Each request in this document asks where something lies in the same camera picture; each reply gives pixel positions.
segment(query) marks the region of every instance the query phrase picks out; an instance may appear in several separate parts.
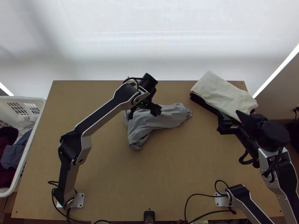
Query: white cloth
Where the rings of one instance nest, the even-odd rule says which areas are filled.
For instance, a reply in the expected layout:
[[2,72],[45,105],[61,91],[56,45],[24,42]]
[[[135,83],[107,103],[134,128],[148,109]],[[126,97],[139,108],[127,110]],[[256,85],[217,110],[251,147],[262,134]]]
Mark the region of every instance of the white cloth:
[[156,117],[150,114],[150,110],[137,108],[133,119],[129,120],[131,111],[124,111],[124,123],[128,127],[128,142],[132,149],[141,149],[152,130],[178,127],[193,116],[192,111],[181,103],[160,106],[161,114]]
[[217,110],[240,121],[236,110],[250,114],[258,107],[256,100],[248,92],[241,90],[208,71],[192,87],[191,92]]
[[15,142],[18,142],[26,132],[34,127],[37,118],[38,115],[18,115],[16,128],[19,130],[19,134]]

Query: folded cloth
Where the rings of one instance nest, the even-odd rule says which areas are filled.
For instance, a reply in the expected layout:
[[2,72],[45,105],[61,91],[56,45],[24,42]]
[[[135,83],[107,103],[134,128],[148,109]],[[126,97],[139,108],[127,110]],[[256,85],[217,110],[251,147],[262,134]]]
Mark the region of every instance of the folded cloth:
[[248,92],[235,87],[210,71],[192,87],[191,92],[200,96],[208,105],[239,122],[236,110],[250,114],[258,107],[256,100]]
[[4,169],[9,169],[11,167],[16,169],[18,167],[31,131],[32,129],[26,132],[15,145],[7,145],[5,147],[0,160]]
[[132,149],[139,150],[154,129],[174,128],[193,116],[190,109],[181,103],[160,105],[161,114],[153,116],[150,110],[136,109],[129,120],[130,110],[124,111],[124,123],[128,127],[128,142]]

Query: dark clothing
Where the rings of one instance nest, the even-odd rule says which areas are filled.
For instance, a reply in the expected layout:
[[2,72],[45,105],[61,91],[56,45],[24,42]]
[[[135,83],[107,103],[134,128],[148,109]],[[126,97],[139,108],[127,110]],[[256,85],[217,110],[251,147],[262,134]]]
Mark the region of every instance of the dark clothing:
[[5,150],[3,152],[3,155],[1,157],[1,165],[5,169],[9,168],[15,168],[17,169],[19,162],[21,160],[21,157],[23,155],[25,146],[27,144],[27,141],[29,139],[29,136],[31,134],[31,130],[26,132],[20,139],[17,141],[17,143],[13,146],[7,145],[5,147]]
[[19,131],[13,127],[0,128],[0,137],[8,138],[8,145],[13,145],[18,137]]
[[[2,156],[7,144],[9,144],[9,139],[0,137],[0,156]],[[0,165],[0,187],[9,187],[15,172],[16,170],[14,168],[4,169],[3,166]]]

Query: gray cloth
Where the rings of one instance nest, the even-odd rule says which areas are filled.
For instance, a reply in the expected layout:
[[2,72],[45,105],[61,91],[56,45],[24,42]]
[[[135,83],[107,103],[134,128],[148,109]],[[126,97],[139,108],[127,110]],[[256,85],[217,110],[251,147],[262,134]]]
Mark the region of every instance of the gray cloth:
[[136,109],[133,119],[128,120],[130,110],[124,112],[124,123],[128,127],[128,142],[132,149],[139,150],[154,129],[175,128],[186,119],[192,118],[193,113],[181,103],[160,105],[161,114],[153,116],[150,110]]
[[1,157],[1,165],[4,169],[8,169],[10,167],[17,168],[20,162],[20,159],[23,155],[23,151],[31,134],[31,130],[26,132],[17,143],[13,146],[7,145],[4,149],[3,155]]

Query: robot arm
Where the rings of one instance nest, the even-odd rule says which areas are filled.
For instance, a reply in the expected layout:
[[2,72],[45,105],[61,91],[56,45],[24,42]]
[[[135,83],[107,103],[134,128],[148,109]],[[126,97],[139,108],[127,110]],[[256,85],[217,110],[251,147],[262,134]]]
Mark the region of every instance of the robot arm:
[[[250,164],[260,169],[268,187],[276,194],[288,224],[299,224],[298,179],[289,152],[284,147],[290,141],[287,130],[261,114],[245,114],[236,111],[242,124],[234,126],[225,114],[218,115],[221,134],[235,134],[246,153],[239,159],[241,164]],[[252,159],[244,162],[246,154]],[[241,209],[252,223],[269,223],[264,212],[251,200],[249,191],[243,185],[226,190],[231,204]]]
[[73,131],[61,136],[58,148],[61,168],[58,187],[53,195],[65,210],[71,208],[76,200],[77,192],[74,186],[79,166],[85,162],[91,150],[91,135],[123,110],[139,107],[150,109],[154,116],[159,115],[161,107],[151,102],[157,83],[146,73],[137,88],[133,87],[133,83],[122,84],[111,100],[77,124]]

